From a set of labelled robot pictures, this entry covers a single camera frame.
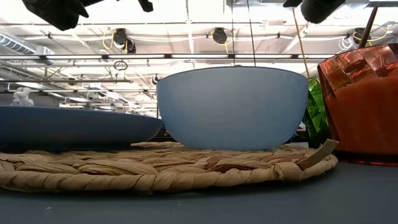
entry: ceiling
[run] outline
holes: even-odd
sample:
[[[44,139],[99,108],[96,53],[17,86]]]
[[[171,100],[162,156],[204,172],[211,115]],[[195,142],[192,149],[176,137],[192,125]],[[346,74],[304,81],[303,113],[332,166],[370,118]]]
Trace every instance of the ceiling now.
[[[87,7],[89,18],[80,17],[79,24],[73,30],[59,31],[47,24],[41,18],[30,13],[22,1],[0,0],[6,7],[0,7],[0,30],[25,40],[28,44],[41,45],[53,50],[55,54],[123,54],[113,47],[107,49],[104,43],[111,45],[111,34],[116,28],[126,28],[127,34],[137,47],[137,54],[301,54],[298,40],[295,38],[295,28],[292,10],[283,8],[280,3],[250,5],[231,8],[225,0],[152,0],[154,11],[143,12],[138,1],[103,1]],[[336,54],[354,49],[356,44],[350,44],[344,37],[352,36],[354,28],[365,27],[371,13],[371,8],[363,4],[345,4],[335,11],[321,24],[307,24],[300,9],[296,9],[298,28],[302,31],[303,48],[306,54]],[[398,26],[396,25],[396,10],[394,8],[379,8],[374,21],[371,37],[384,38],[373,44],[396,42]],[[209,38],[215,27],[223,27],[229,40],[234,44],[217,45]],[[251,41],[251,29],[254,41]],[[16,55],[17,52],[0,46],[0,54]],[[108,89],[154,89],[152,76],[158,74],[166,77],[177,72],[191,69],[228,66],[231,61],[211,60],[125,60],[129,67],[118,73],[118,77],[131,79],[133,83],[102,83],[102,88]],[[32,61],[8,61],[23,67],[28,71],[44,76],[45,66]],[[56,61],[55,64],[71,65],[64,67],[52,78],[67,79],[110,79],[113,61],[108,63],[97,61]],[[73,64],[89,66],[74,67]],[[240,61],[241,65],[254,65],[251,60]],[[314,67],[316,61],[309,63]],[[295,61],[260,61],[257,66],[276,67],[303,73],[305,66],[301,60]],[[47,67],[47,73],[54,73],[59,67]],[[65,88],[86,88],[68,86]],[[121,96],[139,104],[156,104],[155,94],[120,93]]]

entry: orange glass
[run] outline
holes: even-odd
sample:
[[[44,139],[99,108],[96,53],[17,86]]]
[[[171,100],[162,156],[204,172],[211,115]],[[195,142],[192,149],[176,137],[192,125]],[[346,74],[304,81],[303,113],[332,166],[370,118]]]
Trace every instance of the orange glass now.
[[[353,50],[319,64],[337,151],[398,155],[398,44]]]

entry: gray table surface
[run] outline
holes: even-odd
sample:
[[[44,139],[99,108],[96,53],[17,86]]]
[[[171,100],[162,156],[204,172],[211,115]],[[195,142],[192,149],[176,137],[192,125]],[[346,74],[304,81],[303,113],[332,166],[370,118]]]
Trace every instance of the gray table surface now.
[[[27,194],[0,190],[2,224],[398,223],[398,167],[340,162],[301,183],[180,194]]]

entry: bowl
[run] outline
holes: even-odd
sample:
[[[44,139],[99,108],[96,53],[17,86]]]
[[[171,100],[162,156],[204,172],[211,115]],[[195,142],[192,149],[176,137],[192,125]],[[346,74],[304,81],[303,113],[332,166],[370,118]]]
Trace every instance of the bowl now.
[[[162,127],[138,114],[39,106],[0,106],[0,124],[0,146],[46,151],[129,149]]]
[[[199,149],[281,145],[296,132],[307,95],[304,76],[266,67],[191,70],[157,84],[160,115],[170,135]]]

